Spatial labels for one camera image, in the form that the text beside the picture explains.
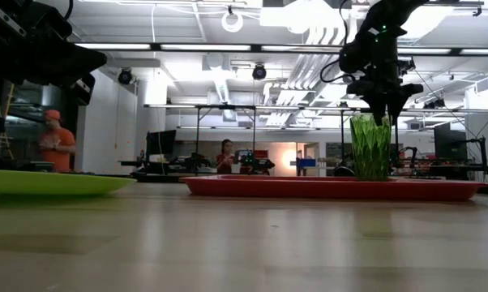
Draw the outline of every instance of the orange shirt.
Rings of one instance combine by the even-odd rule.
[[[57,130],[47,131],[42,136],[42,141],[49,140],[51,144],[61,146],[73,146],[75,145],[75,137],[69,130],[60,128]],[[42,156],[44,161],[53,162],[57,172],[69,172],[70,167],[70,153],[59,152],[54,150],[42,150]]]

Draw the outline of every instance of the green cup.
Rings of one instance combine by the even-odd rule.
[[[350,119],[354,172],[360,181],[388,180],[388,158],[392,126],[388,117],[377,126],[371,114],[359,114]]]

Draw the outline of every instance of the green tray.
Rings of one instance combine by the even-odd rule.
[[[126,187],[136,180],[83,174],[0,170],[0,194],[99,195]]]

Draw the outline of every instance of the white wall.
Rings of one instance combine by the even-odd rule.
[[[129,174],[118,161],[135,158],[136,96],[94,71],[91,103],[80,106],[75,169],[96,174]]]
[[[165,109],[145,108],[148,96],[155,90],[149,89],[148,81],[140,81],[138,87],[138,106],[136,109],[135,149],[137,157],[142,149],[147,147],[147,132],[163,131],[165,129]]]

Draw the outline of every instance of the security camera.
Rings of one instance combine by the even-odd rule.
[[[263,64],[256,64],[255,69],[253,69],[253,79],[255,80],[262,80],[266,78],[266,68],[263,67]]]
[[[122,73],[118,76],[118,82],[120,84],[129,85],[132,83],[134,76],[131,73],[130,68],[123,68]]]

